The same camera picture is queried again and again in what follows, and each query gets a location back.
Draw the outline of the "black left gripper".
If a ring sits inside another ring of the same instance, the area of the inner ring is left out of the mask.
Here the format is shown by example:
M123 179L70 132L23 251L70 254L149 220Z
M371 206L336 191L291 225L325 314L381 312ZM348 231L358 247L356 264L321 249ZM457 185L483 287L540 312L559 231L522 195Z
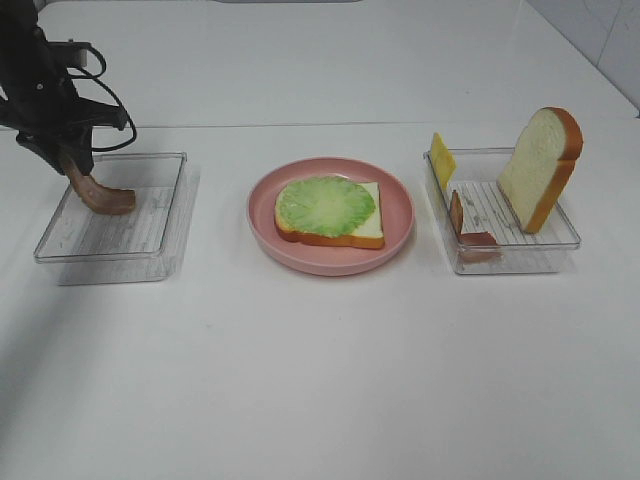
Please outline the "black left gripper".
M92 80L115 101L105 104L79 96L76 80ZM64 175L74 164L82 175L94 167L93 128L124 130L128 112L97 75L82 69L78 75L58 73L29 75L1 71L1 124L19 131L16 142L30 150L58 174Z

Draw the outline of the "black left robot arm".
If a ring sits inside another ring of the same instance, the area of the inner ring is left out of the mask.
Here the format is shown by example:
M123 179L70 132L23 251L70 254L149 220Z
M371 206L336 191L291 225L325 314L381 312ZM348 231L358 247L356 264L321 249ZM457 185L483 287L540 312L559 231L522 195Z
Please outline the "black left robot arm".
M88 52L105 71L104 57L90 43L48 41L32 1L1 3L1 124L16 130L18 144L58 173L67 154L81 174L90 174L93 128L122 130L130 120L120 102L108 105L78 94L75 79L98 79L84 70Z

